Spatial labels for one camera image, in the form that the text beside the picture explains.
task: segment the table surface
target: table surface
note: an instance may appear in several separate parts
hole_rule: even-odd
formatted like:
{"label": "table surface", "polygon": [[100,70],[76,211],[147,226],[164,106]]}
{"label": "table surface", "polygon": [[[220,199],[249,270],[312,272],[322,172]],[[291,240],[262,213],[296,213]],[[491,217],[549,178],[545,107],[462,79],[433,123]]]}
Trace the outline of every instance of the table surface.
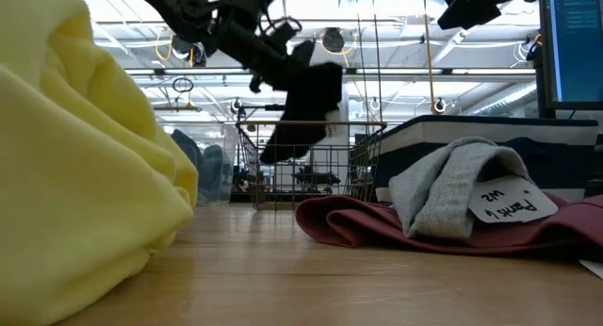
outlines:
{"label": "table surface", "polygon": [[602,325],[578,264],[345,249],[291,211],[196,209],[139,275],[60,325]]}

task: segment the striped fabric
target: striped fabric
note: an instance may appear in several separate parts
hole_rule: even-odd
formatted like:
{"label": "striped fabric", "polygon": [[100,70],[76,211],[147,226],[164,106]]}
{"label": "striped fabric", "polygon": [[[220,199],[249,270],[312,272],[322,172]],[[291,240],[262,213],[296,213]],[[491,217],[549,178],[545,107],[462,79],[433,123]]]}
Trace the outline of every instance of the striped fabric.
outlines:
{"label": "striped fabric", "polygon": [[514,148],[541,189],[573,201],[595,163],[596,121],[561,121],[468,116],[422,116],[383,134],[373,170],[379,202],[391,202],[389,179],[421,157],[464,137],[483,137]]}

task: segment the computer monitor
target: computer monitor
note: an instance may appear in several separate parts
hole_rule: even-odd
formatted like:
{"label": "computer monitor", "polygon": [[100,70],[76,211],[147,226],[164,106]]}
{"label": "computer monitor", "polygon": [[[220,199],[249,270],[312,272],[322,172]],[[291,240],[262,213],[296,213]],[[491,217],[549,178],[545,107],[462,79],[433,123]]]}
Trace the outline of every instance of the computer monitor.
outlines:
{"label": "computer monitor", "polygon": [[543,0],[547,106],[603,110],[603,0]]}

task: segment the pink fabric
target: pink fabric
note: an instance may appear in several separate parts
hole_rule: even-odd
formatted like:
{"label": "pink fabric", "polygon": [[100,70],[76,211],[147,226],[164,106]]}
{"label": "pink fabric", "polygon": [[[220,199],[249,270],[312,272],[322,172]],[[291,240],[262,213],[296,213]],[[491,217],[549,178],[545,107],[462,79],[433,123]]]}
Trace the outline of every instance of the pink fabric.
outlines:
{"label": "pink fabric", "polygon": [[504,254],[568,244],[603,246],[603,196],[572,204],[552,199],[560,209],[550,217],[530,223],[476,221],[466,241],[410,239],[402,233],[394,209],[348,197],[307,200],[300,204],[295,217],[315,241],[345,247],[393,243],[440,253]]}

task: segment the yellow cloth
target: yellow cloth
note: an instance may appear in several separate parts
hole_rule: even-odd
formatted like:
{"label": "yellow cloth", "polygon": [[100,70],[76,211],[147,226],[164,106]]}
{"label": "yellow cloth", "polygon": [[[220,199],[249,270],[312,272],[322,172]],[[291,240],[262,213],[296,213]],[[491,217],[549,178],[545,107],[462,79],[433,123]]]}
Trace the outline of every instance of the yellow cloth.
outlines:
{"label": "yellow cloth", "polygon": [[82,0],[0,0],[0,19],[0,325],[45,325],[170,245],[197,172]]}

